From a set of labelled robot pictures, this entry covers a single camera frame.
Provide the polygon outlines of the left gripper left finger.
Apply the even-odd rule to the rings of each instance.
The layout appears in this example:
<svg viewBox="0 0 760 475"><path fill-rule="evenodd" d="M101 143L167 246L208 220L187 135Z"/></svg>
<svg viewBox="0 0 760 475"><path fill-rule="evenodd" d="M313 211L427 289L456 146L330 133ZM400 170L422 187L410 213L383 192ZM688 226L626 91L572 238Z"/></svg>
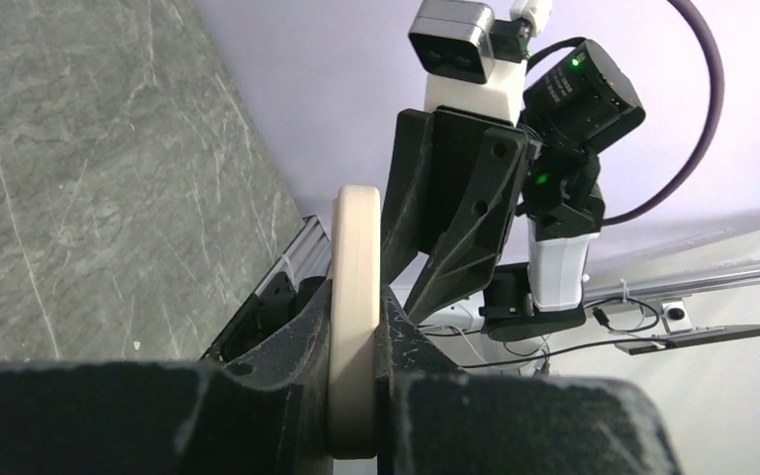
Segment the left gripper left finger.
<svg viewBox="0 0 760 475"><path fill-rule="evenodd" d="M329 474L332 285L228 364L0 364L0 474Z"/></svg>

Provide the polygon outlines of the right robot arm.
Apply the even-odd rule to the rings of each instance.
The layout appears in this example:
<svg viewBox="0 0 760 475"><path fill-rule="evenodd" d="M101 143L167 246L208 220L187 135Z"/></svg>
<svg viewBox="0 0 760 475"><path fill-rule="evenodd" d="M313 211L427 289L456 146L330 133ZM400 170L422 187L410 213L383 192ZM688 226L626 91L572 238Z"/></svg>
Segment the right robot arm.
<svg viewBox="0 0 760 475"><path fill-rule="evenodd" d="M427 263L404 309L416 324L476 292L485 334L517 341L584 324L583 275L606 205L600 153L645 112L596 42L523 94L517 123L441 106L398 115L382 212L382 277Z"/></svg>

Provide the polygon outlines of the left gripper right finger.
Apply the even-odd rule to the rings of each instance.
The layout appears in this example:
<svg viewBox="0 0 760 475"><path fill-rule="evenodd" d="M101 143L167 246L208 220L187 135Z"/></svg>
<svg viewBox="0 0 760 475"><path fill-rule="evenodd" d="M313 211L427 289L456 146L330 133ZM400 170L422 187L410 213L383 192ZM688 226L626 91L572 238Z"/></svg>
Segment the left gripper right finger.
<svg viewBox="0 0 760 475"><path fill-rule="evenodd" d="M608 378L462 370L380 292L377 465L382 474L678 474L653 402Z"/></svg>

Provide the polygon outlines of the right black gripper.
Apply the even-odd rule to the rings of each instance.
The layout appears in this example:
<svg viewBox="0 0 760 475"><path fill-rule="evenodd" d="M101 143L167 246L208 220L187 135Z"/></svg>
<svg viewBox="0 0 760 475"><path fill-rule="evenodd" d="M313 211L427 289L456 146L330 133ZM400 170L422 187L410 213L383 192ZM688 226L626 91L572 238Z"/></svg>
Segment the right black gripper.
<svg viewBox="0 0 760 475"><path fill-rule="evenodd" d="M405 304L413 323L490 283L543 147L525 124L449 108L399 113L381 216L381 282L392 283L419 250L427 255Z"/></svg>

